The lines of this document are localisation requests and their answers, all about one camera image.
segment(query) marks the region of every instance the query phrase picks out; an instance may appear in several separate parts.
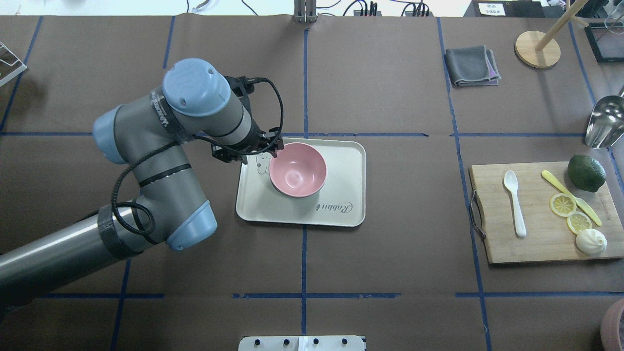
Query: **cutting board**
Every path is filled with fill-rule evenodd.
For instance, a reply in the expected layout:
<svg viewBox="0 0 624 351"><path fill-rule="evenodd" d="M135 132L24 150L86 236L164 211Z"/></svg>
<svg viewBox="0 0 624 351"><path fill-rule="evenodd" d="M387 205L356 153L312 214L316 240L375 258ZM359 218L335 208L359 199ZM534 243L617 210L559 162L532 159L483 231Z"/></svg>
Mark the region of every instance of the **cutting board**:
<svg viewBox="0 0 624 351"><path fill-rule="evenodd" d="M543 162L470 167L470 181L477 191L486 233L485 249L491 264L624 257L624 229L607 184L596 193L579 190L570 182L567 166L568 162ZM550 210L550 197L559 190L542 178L545 169L596 211L602 226L593 222L592 225L607 238L604 252L590 256L576 248L576 235L568 229L563 217ZM503 186L503 177L509 170L518 177L518 198L527 228L527 236L522 239L515 234L511 195Z"/></svg>

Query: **gray cloth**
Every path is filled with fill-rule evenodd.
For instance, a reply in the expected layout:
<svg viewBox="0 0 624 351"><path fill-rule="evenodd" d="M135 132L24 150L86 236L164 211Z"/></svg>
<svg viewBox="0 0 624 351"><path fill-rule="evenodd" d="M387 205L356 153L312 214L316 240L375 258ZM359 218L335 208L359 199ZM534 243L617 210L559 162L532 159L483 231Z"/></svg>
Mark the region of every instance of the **gray cloth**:
<svg viewBox="0 0 624 351"><path fill-rule="evenodd" d="M444 54L451 82L457 86L499 85L499 69L494 53L485 45L446 49Z"/></svg>

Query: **white spoon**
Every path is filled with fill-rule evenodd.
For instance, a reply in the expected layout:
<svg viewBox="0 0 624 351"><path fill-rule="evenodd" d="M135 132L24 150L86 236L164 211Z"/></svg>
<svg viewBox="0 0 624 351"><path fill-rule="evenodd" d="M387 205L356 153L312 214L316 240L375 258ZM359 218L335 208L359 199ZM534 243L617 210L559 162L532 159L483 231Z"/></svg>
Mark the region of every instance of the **white spoon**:
<svg viewBox="0 0 624 351"><path fill-rule="evenodd" d="M511 199L514 203L515 234L524 238L527 236L527 229L524 226L524 219L522 218L522 211L520 210L520 201L518 201L518 178L516 178L513 171L507 171L507 173L505 173L503 184L505 184L505 187L511 193Z"/></svg>

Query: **clear cup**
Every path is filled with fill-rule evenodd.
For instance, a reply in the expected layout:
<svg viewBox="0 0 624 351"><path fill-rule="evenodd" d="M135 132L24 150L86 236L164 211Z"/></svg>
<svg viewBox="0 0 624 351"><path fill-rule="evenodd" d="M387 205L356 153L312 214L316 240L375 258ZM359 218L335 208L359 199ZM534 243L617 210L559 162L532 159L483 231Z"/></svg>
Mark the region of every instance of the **clear cup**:
<svg viewBox="0 0 624 351"><path fill-rule="evenodd" d="M605 27L614 34L624 34L624 1L620 2L605 18Z"/></svg>

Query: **yellow knife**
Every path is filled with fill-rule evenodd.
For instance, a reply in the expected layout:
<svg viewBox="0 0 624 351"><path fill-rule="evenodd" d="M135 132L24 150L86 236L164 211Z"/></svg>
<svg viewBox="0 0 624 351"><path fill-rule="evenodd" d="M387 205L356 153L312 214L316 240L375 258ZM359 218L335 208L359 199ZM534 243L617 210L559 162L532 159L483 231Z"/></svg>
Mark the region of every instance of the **yellow knife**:
<svg viewBox="0 0 624 351"><path fill-rule="evenodd" d="M542 171L542 177L546 179L549 183L551 183L554 187L559 189L560 192L572 196L573 199L576 200L577 206L586 213L589 218L591 218L596 224L600 227L602 225L602 221L598 218L598 215L594 210L585 202L585 200L574 196L552 173L549 171Z"/></svg>

